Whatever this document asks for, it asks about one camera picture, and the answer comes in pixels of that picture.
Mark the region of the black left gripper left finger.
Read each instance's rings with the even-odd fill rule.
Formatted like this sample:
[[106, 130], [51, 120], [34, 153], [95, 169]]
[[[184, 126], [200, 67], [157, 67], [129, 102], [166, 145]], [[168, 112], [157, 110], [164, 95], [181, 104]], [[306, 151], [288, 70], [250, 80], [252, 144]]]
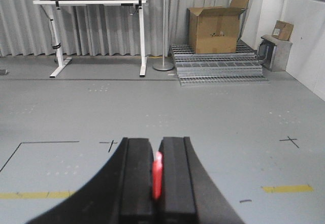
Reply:
[[29, 223], [154, 223], [153, 151], [146, 138], [123, 138], [76, 193]]

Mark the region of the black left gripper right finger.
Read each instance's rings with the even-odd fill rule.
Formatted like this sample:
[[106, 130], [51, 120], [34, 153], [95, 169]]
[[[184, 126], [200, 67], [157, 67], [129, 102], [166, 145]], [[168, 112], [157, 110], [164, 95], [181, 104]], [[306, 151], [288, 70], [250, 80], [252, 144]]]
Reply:
[[243, 223], [201, 164], [189, 137], [164, 137], [159, 223]]

